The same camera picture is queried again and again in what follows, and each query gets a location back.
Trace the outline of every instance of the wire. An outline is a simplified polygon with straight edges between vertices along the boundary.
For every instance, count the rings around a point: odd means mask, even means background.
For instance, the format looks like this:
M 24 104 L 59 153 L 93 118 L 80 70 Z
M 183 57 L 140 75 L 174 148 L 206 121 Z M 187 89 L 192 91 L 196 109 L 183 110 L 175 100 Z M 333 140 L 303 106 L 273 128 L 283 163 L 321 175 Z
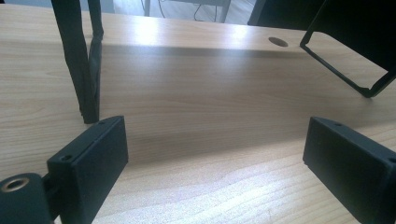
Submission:
M 140 2 L 142 3 L 142 8 L 143 8 L 143 11 L 145 10 L 145 5 L 143 5 L 143 0 L 140 0 Z
M 160 5 L 160 11 L 161 11 L 161 14 L 163 14 L 163 7 L 161 7 L 161 2 L 160 2 L 160 0 L 158 0 L 158 4 Z
M 201 20 L 197 20 L 197 18 L 196 18 L 196 15 L 197 15 L 197 12 L 198 12 L 198 10 L 199 10 L 199 8 L 202 6 L 202 4 L 200 4 L 199 6 L 198 6 L 198 8 L 196 9 L 196 11 L 195 11 L 195 13 L 194 13 L 194 19 L 196 20 L 196 21 L 201 21 Z M 216 19 L 218 18 L 218 7 L 216 6 L 216 11 L 215 11 L 215 20 L 214 20 L 214 22 L 216 22 Z

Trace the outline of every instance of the black plastic part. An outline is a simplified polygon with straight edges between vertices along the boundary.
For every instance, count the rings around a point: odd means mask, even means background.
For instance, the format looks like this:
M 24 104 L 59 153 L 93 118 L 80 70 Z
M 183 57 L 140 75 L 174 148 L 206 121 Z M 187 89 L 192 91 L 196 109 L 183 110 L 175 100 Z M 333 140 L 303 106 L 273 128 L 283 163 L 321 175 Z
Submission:
M 14 175 L 0 182 L 0 222 L 2 224 L 51 223 L 41 176 Z
M 91 223 L 128 162 L 123 117 L 104 119 L 48 160 L 63 223 Z
M 396 78 L 395 7 L 390 0 L 326 0 L 300 46 L 361 95 L 374 97 Z M 371 89 L 360 87 L 307 46 L 315 31 L 332 36 L 388 72 Z
M 303 160 L 359 222 L 395 222 L 395 152 L 345 125 L 311 118 Z
M 99 120 L 100 71 L 103 27 L 99 0 L 89 0 L 93 38 L 90 56 L 87 53 L 79 0 L 51 0 L 64 57 L 75 86 L 79 110 L 85 123 Z

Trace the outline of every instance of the round hole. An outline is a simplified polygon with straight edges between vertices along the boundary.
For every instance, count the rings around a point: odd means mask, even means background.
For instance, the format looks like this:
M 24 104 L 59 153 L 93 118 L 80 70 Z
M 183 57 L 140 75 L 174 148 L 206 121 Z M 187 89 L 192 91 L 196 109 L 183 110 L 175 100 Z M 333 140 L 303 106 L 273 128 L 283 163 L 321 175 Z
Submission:
M 283 48 L 289 46 L 289 44 L 286 41 L 284 41 L 283 39 L 279 39 L 279 38 L 276 38 L 276 37 L 269 37 L 268 39 L 271 41 L 271 43 L 273 43 L 273 44 L 275 44 L 277 46 L 280 46 L 280 47 L 283 47 Z
M 18 189 L 23 188 L 24 186 L 29 183 L 29 179 L 26 177 L 23 178 L 16 178 L 13 180 L 8 181 L 2 188 L 1 190 L 3 192 L 9 193 Z
M 62 156 L 62 157 L 60 158 L 61 161 L 68 161 L 68 160 L 70 160 L 70 159 L 72 159 L 72 156 L 70 156 L 70 155 Z

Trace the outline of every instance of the wooden desk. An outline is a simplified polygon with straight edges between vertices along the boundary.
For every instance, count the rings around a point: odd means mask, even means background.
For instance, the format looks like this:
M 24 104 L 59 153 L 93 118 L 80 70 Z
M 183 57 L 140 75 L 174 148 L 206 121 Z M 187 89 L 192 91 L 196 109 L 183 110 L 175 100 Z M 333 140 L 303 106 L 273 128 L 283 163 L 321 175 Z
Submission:
M 88 126 L 51 9 L 2 5 L 0 21 L 0 178 L 43 175 Z M 361 97 L 298 47 L 303 32 L 103 21 L 101 118 L 125 116 L 130 163 L 94 223 L 356 222 L 302 161 L 308 120 L 396 149 L 394 83 Z M 326 35 L 311 47 L 362 85 L 383 73 Z

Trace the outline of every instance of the table surface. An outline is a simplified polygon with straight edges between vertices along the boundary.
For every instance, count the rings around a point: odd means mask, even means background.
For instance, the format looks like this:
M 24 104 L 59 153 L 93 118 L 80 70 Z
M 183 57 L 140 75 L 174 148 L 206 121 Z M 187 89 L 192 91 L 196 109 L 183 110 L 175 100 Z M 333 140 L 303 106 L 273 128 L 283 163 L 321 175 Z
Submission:
M 85 131 L 51 9 L 0 6 L 0 178 L 47 172 Z M 94 223 L 356 223 L 304 165 L 311 116 L 396 149 L 396 86 L 365 99 L 299 48 L 303 32 L 103 15 L 101 118 L 130 162 Z M 83 14 L 87 42 L 91 24 Z M 270 36 L 285 40 L 286 48 Z M 315 52 L 363 86 L 384 71 L 330 37 Z

